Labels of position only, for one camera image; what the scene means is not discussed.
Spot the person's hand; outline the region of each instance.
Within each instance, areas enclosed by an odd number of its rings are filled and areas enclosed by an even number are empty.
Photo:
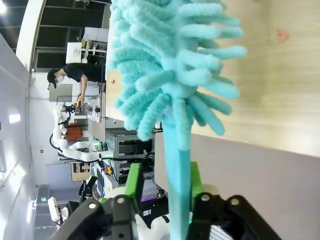
[[[85,97],[80,95],[79,98],[78,98],[78,102],[76,103],[76,105],[79,107],[79,106],[83,106],[85,104]]]

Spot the face mask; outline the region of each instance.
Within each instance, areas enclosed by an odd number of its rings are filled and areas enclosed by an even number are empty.
[[[57,78],[57,83],[58,83],[58,84],[62,83],[62,81],[63,81],[64,79],[65,79],[65,78],[64,78],[63,76],[59,76],[59,77]]]

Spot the brown bag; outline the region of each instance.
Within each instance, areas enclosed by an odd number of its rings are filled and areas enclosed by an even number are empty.
[[[70,123],[69,126],[66,127],[67,132],[65,138],[70,141],[74,142],[77,141],[79,138],[82,138],[83,132],[80,126],[76,123]]]

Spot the red mark on table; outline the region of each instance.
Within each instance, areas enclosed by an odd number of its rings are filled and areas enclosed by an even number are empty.
[[[281,29],[277,29],[276,30],[276,35],[278,36],[279,42],[280,43],[284,43],[285,41],[287,41],[287,39],[289,38],[290,34],[284,30]]]

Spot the wooden table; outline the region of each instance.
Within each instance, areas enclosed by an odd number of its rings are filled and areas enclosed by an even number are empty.
[[[320,1],[225,2],[245,37],[219,43],[244,45],[248,56],[224,62],[222,74],[239,87],[240,98],[231,102],[231,116],[217,113],[226,129],[221,138],[320,157]],[[283,31],[289,38],[281,43]],[[112,37],[110,26],[109,43]],[[107,65],[111,54],[108,49]],[[109,70],[106,80],[106,116],[123,120],[114,108],[121,76]],[[208,126],[194,124],[192,133],[219,138]]]

